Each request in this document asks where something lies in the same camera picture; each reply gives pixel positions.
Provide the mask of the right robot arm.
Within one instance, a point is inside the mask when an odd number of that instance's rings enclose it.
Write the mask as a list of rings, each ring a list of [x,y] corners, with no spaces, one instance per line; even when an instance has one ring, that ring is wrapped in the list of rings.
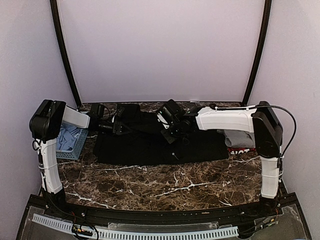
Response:
[[[245,107],[193,107],[183,110],[174,100],[167,101],[156,112],[163,129],[161,134],[168,143],[190,141],[208,144],[219,135],[219,130],[253,134],[254,148],[261,160],[262,201],[255,205],[255,213],[266,217],[275,208],[286,147],[283,145],[283,126],[274,109],[293,114],[287,109],[261,101]]]

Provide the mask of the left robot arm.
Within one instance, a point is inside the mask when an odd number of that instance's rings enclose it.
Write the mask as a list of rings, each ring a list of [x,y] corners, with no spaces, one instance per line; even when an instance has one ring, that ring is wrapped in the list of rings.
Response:
[[[88,113],[79,112],[64,101],[45,99],[33,114],[29,129],[33,137],[32,147],[38,154],[38,167],[41,173],[42,189],[50,197],[63,197],[65,191],[60,180],[56,146],[62,123],[80,129],[124,135],[129,127],[119,121],[115,113],[111,121],[102,119],[102,104],[95,104]]]

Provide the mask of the black long sleeve shirt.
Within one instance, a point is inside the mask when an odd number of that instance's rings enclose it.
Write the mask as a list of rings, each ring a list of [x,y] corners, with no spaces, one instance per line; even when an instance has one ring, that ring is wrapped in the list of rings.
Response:
[[[158,122],[157,111],[142,111],[138,104],[118,104],[114,114],[130,127],[130,133],[115,135],[97,131],[93,148],[97,161],[123,166],[156,166],[218,161],[229,156],[221,133],[208,144],[191,144],[190,140],[169,144],[161,134],[163,125]],[[110,122],[113,116],[102,120]]]

